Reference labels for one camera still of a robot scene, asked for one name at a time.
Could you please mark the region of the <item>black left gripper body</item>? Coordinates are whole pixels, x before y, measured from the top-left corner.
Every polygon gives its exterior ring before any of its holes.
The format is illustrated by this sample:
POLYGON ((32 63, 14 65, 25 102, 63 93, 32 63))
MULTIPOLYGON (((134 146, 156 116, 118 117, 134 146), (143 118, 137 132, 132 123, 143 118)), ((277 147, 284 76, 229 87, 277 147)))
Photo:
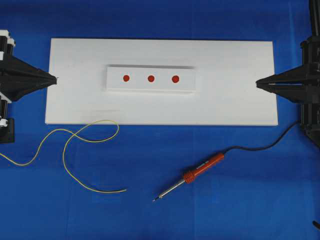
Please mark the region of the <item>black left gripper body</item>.
MULTIPOLYGON (((0 30, 0 63, 4 61, 5 54, 13 54, 13 50, 16 46, 16 42, 10 37, 8 30, 0 30)), ((2 92, 0 93, 0 127, 6 128, 8 126, 8 104, 11 103, 2 92)))

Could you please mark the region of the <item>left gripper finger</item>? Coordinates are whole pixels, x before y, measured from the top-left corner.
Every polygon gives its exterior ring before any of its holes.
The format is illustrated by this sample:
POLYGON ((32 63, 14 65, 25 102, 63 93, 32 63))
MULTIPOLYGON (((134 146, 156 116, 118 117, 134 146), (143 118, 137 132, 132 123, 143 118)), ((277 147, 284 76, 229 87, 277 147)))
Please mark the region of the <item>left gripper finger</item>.
POLYGON ((7 81, 4 82, 4 95, 12 102, 16 102, 25 95, 56 84, 56 80, 48 79, 27 79, 7 81))
POLYGON ((4 53, 4 73, 16 77, 43 78, 57 81, 57 78, 46 71, 36 68, 8 53, 4 53))

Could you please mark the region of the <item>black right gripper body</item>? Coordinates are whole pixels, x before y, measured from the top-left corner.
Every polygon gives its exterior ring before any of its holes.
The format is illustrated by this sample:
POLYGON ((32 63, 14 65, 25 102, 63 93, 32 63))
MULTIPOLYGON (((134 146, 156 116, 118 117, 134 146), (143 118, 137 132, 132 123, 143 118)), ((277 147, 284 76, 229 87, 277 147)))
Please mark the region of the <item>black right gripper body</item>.
POLYGON ((301 123, 303 125, 320 124, 320 37, 311 36, 300 44, 302 65, 307 66, 306 100, 301 105, 301 123))

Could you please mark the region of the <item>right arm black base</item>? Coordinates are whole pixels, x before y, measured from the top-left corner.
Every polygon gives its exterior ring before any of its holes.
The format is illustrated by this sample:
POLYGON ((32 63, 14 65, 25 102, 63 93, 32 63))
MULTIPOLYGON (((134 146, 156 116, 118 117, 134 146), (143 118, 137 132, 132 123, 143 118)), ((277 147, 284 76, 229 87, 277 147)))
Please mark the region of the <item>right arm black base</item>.
POLYGON ((320 147, 320 123, 300 123, 304 135, 318 148, 320 147))

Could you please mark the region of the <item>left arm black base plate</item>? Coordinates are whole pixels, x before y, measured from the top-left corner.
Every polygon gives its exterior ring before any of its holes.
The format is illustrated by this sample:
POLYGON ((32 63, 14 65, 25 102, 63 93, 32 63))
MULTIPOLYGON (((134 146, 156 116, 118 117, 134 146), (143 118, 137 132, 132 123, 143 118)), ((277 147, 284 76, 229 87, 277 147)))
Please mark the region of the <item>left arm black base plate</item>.
POLYGON ((7 127, 0 128, 0 143, 10 144, 15 142, 15 120, 9 118, 7 127))

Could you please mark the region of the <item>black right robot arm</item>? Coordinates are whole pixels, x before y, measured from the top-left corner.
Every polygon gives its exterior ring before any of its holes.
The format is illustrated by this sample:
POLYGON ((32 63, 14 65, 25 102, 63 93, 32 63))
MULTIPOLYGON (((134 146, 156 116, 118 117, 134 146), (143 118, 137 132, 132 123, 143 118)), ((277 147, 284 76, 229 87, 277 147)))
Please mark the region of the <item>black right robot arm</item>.
POLYGON ((320 127, 320 2, 310 0, 312 35, 300 43, 302 65, 256 81, 256 87, 301 105, 301 125, 320 127))

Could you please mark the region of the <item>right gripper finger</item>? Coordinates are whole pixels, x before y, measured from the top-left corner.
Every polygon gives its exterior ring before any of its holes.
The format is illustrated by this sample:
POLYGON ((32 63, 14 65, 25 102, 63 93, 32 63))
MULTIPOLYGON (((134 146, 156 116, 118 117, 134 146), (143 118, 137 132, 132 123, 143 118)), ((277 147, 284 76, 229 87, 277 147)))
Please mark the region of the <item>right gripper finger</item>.
POLYGON ((274 74, 256 81, 256 85, 270 84, 300 84, 308 78, 309 65, 302 65, 288 71, 274 74))
POLYGON ((256 87, 269 93, 281 96, 293 103, 309 104, 308 91, 303 85, 281 85, 257 83, 256 87))

